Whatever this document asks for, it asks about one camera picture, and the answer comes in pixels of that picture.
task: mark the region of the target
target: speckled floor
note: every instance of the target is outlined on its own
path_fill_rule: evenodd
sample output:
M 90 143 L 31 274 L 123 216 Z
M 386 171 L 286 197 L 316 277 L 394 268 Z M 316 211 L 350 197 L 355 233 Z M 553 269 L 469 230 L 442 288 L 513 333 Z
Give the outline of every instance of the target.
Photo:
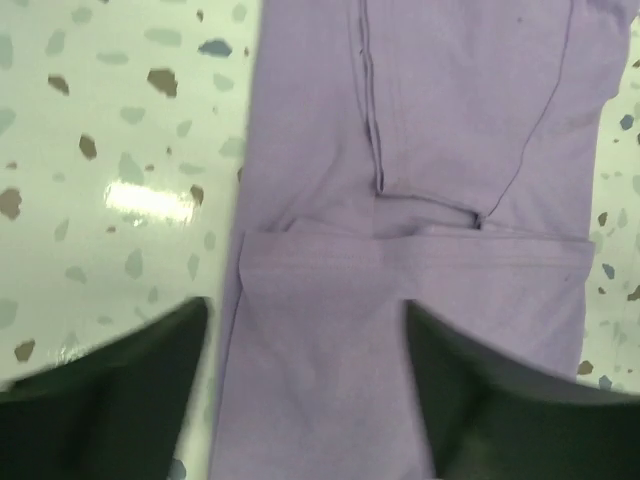
M 82 355 L 185 296 L 219 305 L 244 148 L 258 0 L 52 5 L 0 0 L 0 380 Z M 640 391 L 634 29 L 602 119 L 579 378 Z M 205 363 L 172 480 L 205 478 Z

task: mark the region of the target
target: stitching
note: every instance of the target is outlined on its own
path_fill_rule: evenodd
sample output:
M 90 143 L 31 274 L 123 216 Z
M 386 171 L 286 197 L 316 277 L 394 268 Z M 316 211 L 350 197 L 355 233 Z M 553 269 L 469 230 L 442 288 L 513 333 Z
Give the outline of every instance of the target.
M 569 48 L 569 38 L 571 36 L 571 25 L 572 25 L 572 22 L 573 22 L 574 11 L 575 11 L 575 0 L 571 0 L 570 1 L 570 7 L 569 7 L 569 18 L 567 20 L 567 30 L 565 32 L 564 45 L 562 47 L 562 53 L 560 55 L 560 68 L 558 69 L 558 79 L 556 80 L 556 84 L 553 87 L 553 90 L 551 91 L 551 95 L 549 96 L 549 99 L 547 100 L 546 105 L 542 109 L 542 113 L 540 114 L 540 117 L 536 121 L 535 125 L 533 126 L 533 129 L 531 130 L 531 132 L 527 136 L 527 139 L 524 142 L 524 145 L 522 147 L 522 152 L 520 153 L 520 163 L 518 164 L 518 168 L 516 169 L 515 174 L 513 175 L 513 177 L 511 178 L 511 180 L 507 184 L 507 187 L 504 189 L 504 191 L 502 192 L 502 194 L 498 198 L 498 202 L 496 203 L 496 205 L 493 207 L 493 209 L 491 209 L 489 214 L 484 217 L 485 219 L 487 219 L 491 215 L 493 215 L 493 213 L 498 209 L 498 207 L 500 206 L 500 203 L 502 203 L 502 200 L 504 199 L 504 197 L 511 190 L 511 186 L 515 183 L 516 179 L 520 175 L 520 171 L 522 170 L 522 166 L 524 165 L 524 156 L 525 156 L 525 154 L 527 152 L 527 147 L 529 146 L 529 143 L 533 139 L 534 134 L 536 133 L 536 131 L 538 130 L 538 128 L 542 124 L 543 120 L 547 116 L 547 112 L 549 110 L 549 107 L 551 106 L 551 103 L 552 103 L 553 99 L 556 96 L 558 88 L 560 88 L 560 83 L 562 82 L 562 73 L 563 73 L 564 66 L 565 66 L 564 65 L 565 64 L 565 59 L 566 59 L 566 56 L 567 56 L 567 50 Z

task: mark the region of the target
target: blue speck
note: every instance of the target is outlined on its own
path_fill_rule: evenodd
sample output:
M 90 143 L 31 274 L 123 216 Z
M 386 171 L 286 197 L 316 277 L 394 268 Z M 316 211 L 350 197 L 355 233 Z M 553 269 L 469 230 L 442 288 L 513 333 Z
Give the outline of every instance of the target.
M 208 40 L 198 48 L 198 52 L 204 55 L 210 55 L 212 57 L 226 58 L 231 55 L 232 51 L 233 49 L 229 46 L 229 44 L 220 38 L 216 38 L 215 40 Z
M 187 478 L 187 469 L 184 463 L 182 463 L 182 460 L 174 458 L 167 480 L 184 480 L 185 478 Z
M 609 377 L 607 377 L 606 375 L 603 375 L 600 377 L 600 379 L 598 379 L 598 385 L 602 390 L 611 390 L 611 386 L 613 385 L 613 382 L 609 380 Z
M 604 270 L 605 275 L 609 277 L 609 280 L 613 280 L 615 278 L 616 269 L 613 268 L 611 265 L 609 265 L 608 263 L 603 263 L 602 269 Z
M 633 116 L 627 114 L 622 117 L 622 120 L 620 120 L 620 126 L 623 130 L 629 130 L 631 127 L 633 127 Z

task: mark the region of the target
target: purple trousers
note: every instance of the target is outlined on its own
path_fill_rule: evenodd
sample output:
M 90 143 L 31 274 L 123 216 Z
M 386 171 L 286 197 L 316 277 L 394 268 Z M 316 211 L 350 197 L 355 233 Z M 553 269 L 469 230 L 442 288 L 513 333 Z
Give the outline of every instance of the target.
M 637 7 L 264 0 L 211 480 L 431 478 L 402 299 L 575 375 Z

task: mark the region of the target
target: seam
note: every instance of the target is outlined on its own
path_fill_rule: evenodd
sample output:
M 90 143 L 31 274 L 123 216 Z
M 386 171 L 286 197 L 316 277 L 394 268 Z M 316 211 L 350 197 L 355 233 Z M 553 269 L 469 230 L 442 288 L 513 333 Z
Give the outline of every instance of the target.
M 516 179 L 520 175 L 520 171 L 522 170 L 522 166 L 524 165 L 524 157 L 525 157 L 525 155 L 527 153 L 527 148 L 529 146 L 529 143 L 533 139 L 533 136 L 535 135 L 536 131 L 538 130 L 538 128 L 542 124 L 543 120 L 546 118 L 547 112 L 549 111 L 549 107 L 551 106 L 551 103 L 553 102 L 553 99 L 555 98 L 556 93 L 558 92 L 558 88 L 560 87 L 560 83 L 562 82 L 562 74 L 563 74 L 564 67 L 565 67 L 565 59 L 566 59 L 566 56 L 567 56 L 567 50 L 569 49 L 569 38 L 571 36 L 571 26 L 572 26 L 572 23 L 573 23 L 573 17 L 574 17 L 574 12 L 575 12 L 575 1 L 576 0 L 570 0 L 569 18 L 567 20 L 567 29 L 565 31 L 564 45 L 562 47 L 562 52 L 560 54 L 560 67 L 558 68 L 558 78 L 557 78 L 556 83 L 555 83 L 555 85 L 553 87 L 553 90 L 551 91 L 551 95 L 549 96 L 549 99 L 547 100 L 546 105 L 542 109 L 542 113 L 540 114 L 540 117 L 538 117 L 538 120 L 534 124 L 533 129 L 531 130 L 531 132 L 527 136 L 527 139 L 524 142 L 524 145 L 522 147 L 522 152 L 520 153 L 520 163 L 518 164 L 518 168 L 516 169 L 513 177 L 511 178 L 511 180 L 507 184 L 507 186 L 504 189 L 504 191 L 500 194 L 500 197 L 498 198 L 498 201 L 496 202 L 496 205 L 489 211 L 488 215 L 485 215 L 480 219 L 480 223 L 482 223 L 482 221 L 484 221 L 485 219 L 487 219 L 491 215 L 493 215 L 493 213 L 498 209 L 498 207 L 502 203 L 502 200 L 507 195 L 507 193 L 509 193 L 509 191 L 511 190 L 512 185 L 515 183 Z
M 387 90 L 389 92 L 389 101 L 391 102 L 391 115 L 393 117 L 393 131 L 394 131 L 394 146 L 396 148 L 396 151 L 393 152 L 395 155 L 397 155 L 397 158 L 395 158 L 396 161 L 396 166 L 398 168 L 398 176 L 395 179 L 396 182 L 400 179 L 402 179 L 405 176 L 405 169 L 404 169 L 404 164 L 402 163 L 402 159 L 401 159 L 401 149 L 400 149 L 400 132 L 398 131 L 398 117 L 397 117 L 397 109 L 398 109 L 398 105 L 402 105 L 402 102 L 398 102 L 398 93 L 399 93 L 399 74 L 398 72 L 400 72 L 400 70 L 398 69 L 398 60 L 396 57 L 396 48 L 395 48 L 395 42 L 393 41 L 394 38 L 397 38 L 397 34 L 396 34 L 396 14 L 395 14 L 395 9 L 394 9 L 394 2 L 393 0 L 389 1 L 389 2 L 385 2 L 385 5 L 388 7 L 388 12 L 389 12 L 389 18 L 391 19 L 391 21 L 389 22 L 391 24 L 390 26 L 390 30 L 391 30 L 391 38 L 392 40 L 389 42 L 389 46 L 387 48 L 387 58 L 389 59 L 390 62 L 392 62 L 393 64 L 393 71 L 395 71 L 395 76 L 394 75 L 388 75 L 388 80 L 389 83 L 387 85 Z
M 363 67 L 365 79 L 365 102 L 369 141 L 371 143 L 372 156 L 375 167 L 375 188 L 377 192 L 384 190 L 384 168 L 382 165 L 382 143 L 380 141 L 380 128 L 376 118 L 376 105 L 374 95 L 374 65 L 371 54 L 371 34 L 369 25 L 368 0 L 360 0 L 360 25 L 362 28 L 363 43 Z
M 398 22 L 396 21 L 396 10 L 395 10 L 395 6 L 396 3 L 394 1 L 391 1 L 390 3 L 390 9 L 391 9 L 391 19 L 392 19 L 392 28 L 393 28 L 393 33 L 394 33 L 394 37 L 397 38 L 397 25 Z M 396 44 L 392 43 L 391 47 L 392 49 L 392 53 L 393 55 L 391 56 L 392 61 L 393 61 L 393 66 L 396 72 L 400 72 L 401 70 L 399 69 L 398 66 L 398 55 L 397 55 L 397 48 L 396 48 Z M 409 139 L 407 137 L 407 116 L 405 115 L 404 109 L 403 109 L 403 105 L 405 105 L 405 103 L 403 102 L 403 94 L 402 92 L 404 91 L 402 88 L 402 76 L 398 75 L 396 76 L 396 81 L 395 83 L 395 94 L 392 95 L 392 101 L 394 104 L 394 108 L 393 108 L 393 112 L 394 112 L 394 119 L 396 119 L 396 106 L 398 107 L 399 110 L 399 117 L 400 117 L 400 122 L 402 122 L 402 128 L 401 131 L 398 132 L 398 129 L 396 127 L 396 148 L 397 150 L 397 155 L 398 158 L 396 159 L 397 163 L 398 163 L 398 174 L 399 174 L 399 180 L 402 180 L 404 182 L 409 182 L 411 183 L 411 172 L 410 172 L 410 168 L 409 168 L 409 162 L 407 160 L 408 155 L 405 153 L 406 149 L 407 149 L 407 145 L 409 145 Z
M 349 51 L 351 52 L 351 72 L 353 75 L 353 84 L 354 84 L 354 89 L 355 89 L 355 95 L 356 95 L 356 102 L 358 104 L 358 111 L 360 112 L 360 118 L 362 119 L 362 123 L 366 124 L 367 121 L 367 113 L 366 113 L 366 107 L 363 104 L 363 102 L 366 102 L 366 91 L 363 93 L 363 97 L 365 98 L 360 98 L 360 94 L 359 94 L 359 89 L 360 88 L 366 88 L 366 80 L 363 82 L 364 85 L 360 85 L 360 76 L 358 75 L 358 68 L 357 68 L 357 64 L 358 61 L 360 63 L 362 63 L 364 61 L 362 55 L 364 55 L 364 46 L 362 45 L 359 49 L 356 48 L 356 41 L 355 39 L 356 37 L 356 33 L 353 31 L 354 28 L 354 23 L 356 21 L 358 21 L 358 15 L 356 15 L 354 13 L 354 10 L 357 11 L 357 4 L 355 3 L 355 1 L 351 1 L 347 3 L 347 35 L 348 35 L 348 45 L 349 45 Z
M 331 265 L 328 262 L 331 260 L 338 260 L 340 265 Z M 346 267 L 363 267 L 367 269 L 377 269 L 387 266 L 410 266 L 410 267 L 478 267 L 478 268 L 493 268 L 493 267 L 558 267 L 566 268 L 572 267 L 576 269 L 590 269 L 584 262 L 570 261 L 563 256 L 501 256 L 492 257 L 491 259 L 485 259 L 479 261 L 478 259 L 460 259 L 459 257 L 451 256 L 446 257 L 434 257 L 433 259 L 423 261 L 409 261 L 406 262 L 385 262 L 381 258 L 371 258 L 358 255 L 305 255 L 304 257 L 291 257 L 291 256 L 269 256 L 262 260 L 254 258 L 244 263 L 244 268 L 250 268 L 251 270 L 259 269 L 261 267 L 269 268 L 270 271 L 273 268 L 287 268 L 287 267 L 299 267 L 304 268 L 317 268 L 331 270 L 331 269 L 343 269 Z

